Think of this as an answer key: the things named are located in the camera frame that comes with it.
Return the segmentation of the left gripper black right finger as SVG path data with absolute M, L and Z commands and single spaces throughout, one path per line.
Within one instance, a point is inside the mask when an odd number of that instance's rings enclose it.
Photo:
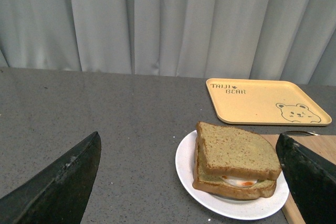
M 306 223 L 335 223 L 335 164 L 281 133 L 276 153 Z

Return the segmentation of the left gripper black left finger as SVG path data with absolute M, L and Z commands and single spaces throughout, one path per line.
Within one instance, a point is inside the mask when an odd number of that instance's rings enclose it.
M 81 223 L 101 157 L 93 132 L 1 198 L 1 223 Z

